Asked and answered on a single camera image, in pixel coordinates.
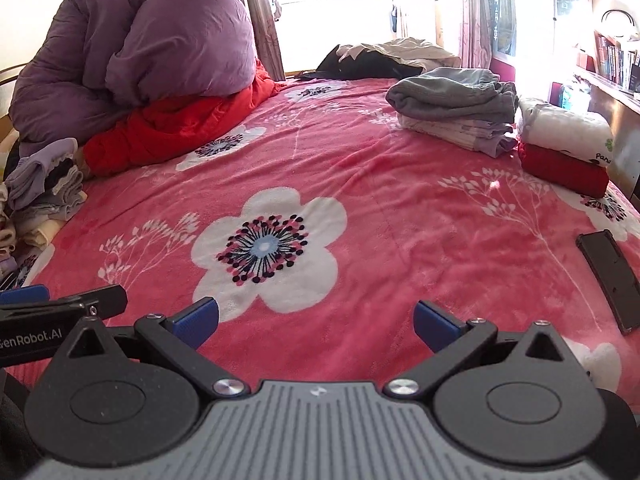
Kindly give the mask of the bookshelf with books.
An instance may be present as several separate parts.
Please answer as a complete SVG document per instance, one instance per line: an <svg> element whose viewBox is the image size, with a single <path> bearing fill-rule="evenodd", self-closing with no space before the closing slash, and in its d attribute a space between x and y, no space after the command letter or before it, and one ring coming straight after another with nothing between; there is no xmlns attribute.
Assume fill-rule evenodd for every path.
<svg viewBox="0 0 640 480"><path fill-rule="evenodd" d="M577 66L639 95L639 21L622 9L603 12L593 32L591 52L577 51Z"/></svg>

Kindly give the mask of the folded red garment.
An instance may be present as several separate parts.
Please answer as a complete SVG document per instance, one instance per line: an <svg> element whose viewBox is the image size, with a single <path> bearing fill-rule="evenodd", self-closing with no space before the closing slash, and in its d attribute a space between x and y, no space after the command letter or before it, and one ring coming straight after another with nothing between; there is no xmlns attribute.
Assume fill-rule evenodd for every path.
<svg viewBox="0 0 640 480"><path fill-rule="evenodd" d="M516 151L523 170L532 176L580 195L605 196L610 180L604 167L534 144L520 142Z"/></svg>

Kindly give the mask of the purple duvet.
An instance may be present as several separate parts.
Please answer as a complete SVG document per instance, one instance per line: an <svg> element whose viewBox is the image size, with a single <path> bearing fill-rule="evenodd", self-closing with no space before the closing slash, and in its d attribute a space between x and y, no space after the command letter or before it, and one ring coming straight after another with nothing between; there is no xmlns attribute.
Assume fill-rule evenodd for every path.
<svg viewBox="0 0 640 480"><path fill-rule="evenodd" d="M29 156L60 139L84 144L157 100L232 96L255 74L241 0L63 0L9 115Z"/></svg>

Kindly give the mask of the pink floral blanket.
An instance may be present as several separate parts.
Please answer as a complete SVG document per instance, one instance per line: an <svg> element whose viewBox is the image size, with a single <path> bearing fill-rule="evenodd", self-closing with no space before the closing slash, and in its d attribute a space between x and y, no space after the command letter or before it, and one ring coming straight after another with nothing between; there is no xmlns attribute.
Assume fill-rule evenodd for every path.
<svg viewBox="0 0 640 480"><path fill-rule="evenodd" d="M503 330L547 320L597 386L637 404L639 337L576 245L608 230L636 266L631 204L401 129L387 87L292 84L204 148L89 182L17 281L56 298L122 286L122 325L211 296L220 325L202 352L247 382L385 382L427 356L420 300Z"/></svg>

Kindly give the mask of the grey fleece pants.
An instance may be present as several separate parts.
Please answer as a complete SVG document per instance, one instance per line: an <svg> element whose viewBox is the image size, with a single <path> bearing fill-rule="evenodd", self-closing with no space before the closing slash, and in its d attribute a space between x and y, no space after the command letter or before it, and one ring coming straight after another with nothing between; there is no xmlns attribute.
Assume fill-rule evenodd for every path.
<svg viewBox="0 0 640 480"><path fill-rule="evenodd" d="M477 119L514 122L515 84L484 68L439 67L405 78L385 96L402 116L417 120Z"/></svg>

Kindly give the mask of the stack of folded clothes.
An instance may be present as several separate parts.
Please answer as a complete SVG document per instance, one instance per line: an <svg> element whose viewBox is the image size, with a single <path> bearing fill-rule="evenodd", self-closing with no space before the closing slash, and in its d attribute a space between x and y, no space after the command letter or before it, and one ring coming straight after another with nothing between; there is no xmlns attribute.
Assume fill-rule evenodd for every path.
<svg viewBox="0 0 640 480"><path fill-rule="evenodd" d="M13 131L1 144L1 288L29 282L53 255L53 240L87 200L73 138L21 154Z"/></svg>

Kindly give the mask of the blue wall poster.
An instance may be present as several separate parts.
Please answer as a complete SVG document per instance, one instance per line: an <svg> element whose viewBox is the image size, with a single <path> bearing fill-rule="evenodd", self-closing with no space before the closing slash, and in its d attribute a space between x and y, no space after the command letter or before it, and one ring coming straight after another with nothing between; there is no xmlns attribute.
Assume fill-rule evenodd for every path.
<svg viewBox="0 0 640 480"><path fill-rule="evenodd" d="M492 52L514 56L516 13L514 0L489 0Z"/></svg>

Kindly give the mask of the red quilt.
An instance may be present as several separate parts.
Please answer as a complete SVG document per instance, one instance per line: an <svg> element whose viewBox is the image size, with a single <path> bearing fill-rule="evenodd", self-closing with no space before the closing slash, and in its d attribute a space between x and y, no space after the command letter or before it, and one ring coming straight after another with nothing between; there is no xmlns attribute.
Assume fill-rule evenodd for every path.
<svg viewBox="0 0 640 480"><path fill-rule="evenodd" d="M182 96L136 108L89 139L82 160L97 178L168 162L220 138L283 88L257 62L253 82L232 96Z"/></svg>

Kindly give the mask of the folded white purple garment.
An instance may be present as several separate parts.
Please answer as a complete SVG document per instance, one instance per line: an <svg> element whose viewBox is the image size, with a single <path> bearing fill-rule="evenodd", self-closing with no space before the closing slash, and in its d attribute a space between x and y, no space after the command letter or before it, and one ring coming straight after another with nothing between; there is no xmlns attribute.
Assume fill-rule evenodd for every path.
<svg viewBox="0 0 640 480"><path fill-rule="evenodd" d="M503 122L462 118L420 120L401 114L397 114L397 118L402 128L434 136L491 158L512 151L518 144L513 126Z"/></svg>

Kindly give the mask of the black and beige garment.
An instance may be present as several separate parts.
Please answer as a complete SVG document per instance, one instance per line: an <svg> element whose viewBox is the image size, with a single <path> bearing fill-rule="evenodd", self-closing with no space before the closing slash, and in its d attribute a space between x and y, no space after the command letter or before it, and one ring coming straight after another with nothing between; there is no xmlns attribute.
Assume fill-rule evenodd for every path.
<svg viewBox="0 0 640 480"><path fill-rule="evenodd" d="M314 70L295 75L298 80L401 80L439 67L460 68L461 60L437 44L412 37L384 44L339 44Z"/></svg>

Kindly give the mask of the black phone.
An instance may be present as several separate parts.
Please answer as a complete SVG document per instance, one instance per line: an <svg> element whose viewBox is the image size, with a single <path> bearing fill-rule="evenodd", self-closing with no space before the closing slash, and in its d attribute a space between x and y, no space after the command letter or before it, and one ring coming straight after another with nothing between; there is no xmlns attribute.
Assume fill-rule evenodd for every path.
<svg viewBox="0 0 640 480"><path fill-rule="evenodd" d="M610 230L579 234L576 246L613 313L618 329L628 335L639 328L639 280Z"/></svg>

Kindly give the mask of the pink patterned curtain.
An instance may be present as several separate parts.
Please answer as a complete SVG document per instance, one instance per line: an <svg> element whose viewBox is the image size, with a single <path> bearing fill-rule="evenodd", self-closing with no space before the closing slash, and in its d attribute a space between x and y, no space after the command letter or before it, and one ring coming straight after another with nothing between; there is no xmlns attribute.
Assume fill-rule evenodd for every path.
<svg viewBox="0 0 640 480"><path fill-rule="evenodd" d="M459 55L466 68L489 68L492 58L489 0L459 0Z"/></svg>

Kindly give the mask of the folded white panda garment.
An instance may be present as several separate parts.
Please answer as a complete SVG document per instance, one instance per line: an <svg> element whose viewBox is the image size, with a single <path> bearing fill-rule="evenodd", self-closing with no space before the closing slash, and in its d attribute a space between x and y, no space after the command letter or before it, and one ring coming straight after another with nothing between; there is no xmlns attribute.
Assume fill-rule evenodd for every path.
<svg viewBox="0 0 640 480"><path fill-rule="evenodd" d="M525 144L608 167L614 138L608 122L595 112L574 112L537 99L518 101L518 135Z"/></svg>

